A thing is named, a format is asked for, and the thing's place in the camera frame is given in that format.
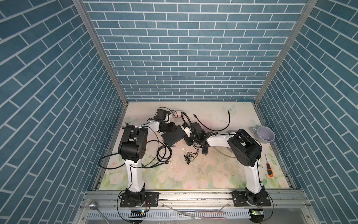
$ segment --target mug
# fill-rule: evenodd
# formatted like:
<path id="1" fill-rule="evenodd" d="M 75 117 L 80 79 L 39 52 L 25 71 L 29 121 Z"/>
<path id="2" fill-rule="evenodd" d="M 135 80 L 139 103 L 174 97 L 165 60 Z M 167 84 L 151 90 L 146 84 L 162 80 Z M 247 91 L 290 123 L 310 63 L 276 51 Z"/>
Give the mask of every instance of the mug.
<path id="1" fill-rule="evenodd" d="M 259 128 L 252 128 L 251 131 L 255 134 L 256 139 L 261 143 L 269 143 L 275 139 L 275 133 L 270 128 L 261 126 Z"/>

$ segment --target black mounting plate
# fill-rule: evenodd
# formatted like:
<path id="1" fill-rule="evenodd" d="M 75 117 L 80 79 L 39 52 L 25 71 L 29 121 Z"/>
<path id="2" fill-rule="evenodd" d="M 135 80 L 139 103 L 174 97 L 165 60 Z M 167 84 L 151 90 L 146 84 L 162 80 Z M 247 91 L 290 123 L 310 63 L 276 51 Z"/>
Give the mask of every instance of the black mounting plate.
<path id="1" fill-rule="evenodd" d="M 250 205 L 249 203 L 247 203 L 246 201 L 246 192 L 245 191 L 233 191 L 231 192 L 232 194 L 232 200 L 234 201 L 234 206 L 235 207 L 242 207 L 242 206 L 253 206 Z M 265 197 L 261 200 L 261 205 L 262 206 L 271 206 L 271 201 L 270 198 L 268 197 L 268 193 L 265 192 Z"/>
<path id="2" fill-rule="evenodd" d="M 149 199 L 150 207 L 158 207 L 159 192 L 146 192 L 145 198 Z M 120 203 L 121 208 L 136 208 L 136 205 L 132 205 L 128 199 L 122 198 Z"/>

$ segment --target metal corner post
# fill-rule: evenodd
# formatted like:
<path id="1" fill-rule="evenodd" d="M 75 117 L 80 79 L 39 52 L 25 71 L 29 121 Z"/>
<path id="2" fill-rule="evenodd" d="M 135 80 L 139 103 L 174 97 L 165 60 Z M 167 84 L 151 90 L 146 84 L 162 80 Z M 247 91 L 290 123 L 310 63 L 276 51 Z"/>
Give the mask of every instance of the metal corner post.
<path id="1" fill-rule="evenodd" d="M 93 44 L 95 45 L 97 52 L 99 54 L 99 56 L 102 59 L 103 64 L 105 65 L 107 72 L 114 84 L 114 86 L 116 87 L 116 90 L 120 96 L 120 98 L 122 99 L 124 105 L 126 106 L 128 104 L 128 101 L 126 99 L 126 96 L 123 93 L 123 90 L 118 82 L 118 79 L 115 75 L 115 72 L 113 70 L 113 67 L 107 57 L 107 54 L 103 48 L 103 45 L 101 43 L 100 38 L 98 37 L 98 34 L 96 32 L 95 27 L 92 24 L 91 18 L 87 12 L 87 9 L 83 3 L 83 0 L 73 0 L 74 6 L 76 7 L 79 16 L 81 17 L 84 26 L 87 29 L 87 32 L 90 36 L 90 38 L 92 39 Z"/>
<path id="2" fill-rule="evenodd" d="M 269 71 L 265 81 L 262 84 L 262 87 L 260 88 L 258 94 L 255 97 L 256 105 L 260 102 L 266 89 L 269 87 L 272 79 L 276 75 L 276 72 L 278 71 L 279 67 L 281 66 L 282 62 L 284 61 L 287 53 L 289 52 L 292 44 L 294 43 L 296 37 L 300 33 L 303 25 L 305 24 L 308 16 L 311 14 L 316 3 L 317 3 L 317 0 L 307 0 L 307 3 L 303 7 L 302 12 L 301 12 L 297 22 L 293 26 L 290 35 L 288 36 L 284 46 L 282 47 L 282 50 L 280 51 L 279 55 L 277 56 L 276 61 L 272 65 L 271 70 Z"/>

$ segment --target floral tabletop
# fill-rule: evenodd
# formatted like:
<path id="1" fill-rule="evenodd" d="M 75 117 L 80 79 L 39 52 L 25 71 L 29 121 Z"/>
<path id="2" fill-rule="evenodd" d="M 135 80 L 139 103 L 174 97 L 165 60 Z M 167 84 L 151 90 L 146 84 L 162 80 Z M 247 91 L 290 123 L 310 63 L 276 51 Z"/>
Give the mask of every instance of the floral tabletop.
<path id="1" fill-rule="evenodd" d="M 192 122 L 197 122 L 194 118 L 195 113 L 203 124 L 212 129 L 221 129 L 228 122 L 227 110 L 230 110 L 230 125 L 226 130 L 246 130 L 251 136 L 251 128 L 259 127 L 256 112 L 251 103 L 130 103 L 123 121 L 132 125 L 140 125 L 148 118 L 154 116 L 156 109 L 160 106 L 168 107 L 172 110 L 181 110 L 187 113 Z M 181 118 L 172 118 L 176 125 L 183 123 Z M 118 150 L 123 130 L 121 129 L 113 152 Z M 161 134 L 157 133 L 159 140 L 162 140 Z M 156 139 L 154 133 L 149 130 L 148 141 Z M 151 142 L 147 144 L 145 155 L 142 159 L 143 164 L 149 163 L 156 155 L 158 143 Z M 225 147 L 217 147 L 222 153 L 228 156 L 234 156 Z M 182 139 L 172 148 L 173 155 L 170 163 L 151 169 L 142 169 L 145 188 L 151 190 L 172 190 L 172 189 L 237 189 L 246 187 L 246 176 L 241 165 L 236 158 L 229 158 L 220 154 L 213 147 L 208 148 L 208 154 L 204 155 L 199 150 L 198 156 L 189 165 L 184 160 L 187 152 L 196 152 L 193 146 L 187 146 Z M 274 173 L 269 177 L 266 171 L 266 159 L 270 163 Z M 123 164 L 120 155 L 111 156 L 107 167 L 113 168 Z M 261 159 L 259 161 L 260 179 L 266 188 L 289 187 L 286 178 L 283 175 L 277 158 L 270 144 L 262 144 Z M 127 187 L 128 177 L 126 167 L 114 170 L 106 170 L 100 185 L 100 190 L 123 190 Z"/>

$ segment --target tiled wall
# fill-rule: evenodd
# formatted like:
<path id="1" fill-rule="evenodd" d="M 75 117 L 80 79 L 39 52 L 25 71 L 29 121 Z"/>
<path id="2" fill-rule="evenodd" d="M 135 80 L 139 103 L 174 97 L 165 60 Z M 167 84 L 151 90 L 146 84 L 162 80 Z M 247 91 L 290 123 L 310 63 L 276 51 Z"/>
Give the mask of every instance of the tiled wall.
<path id="1" fill-rule="evenodd" d="M 357 11 L 319 0 L 259 103 L 321 223 L 358 218 Z"/>
<path id="2" fill-rule="evenodd" d="M 306 0 L 85 0 L 130 101 L 252 101 Z"/>
<path id="3" fill-rule="evenodd" d="M 73 221 L 121 107 L 71 0 L 0 1 L 0 223 Z"/>

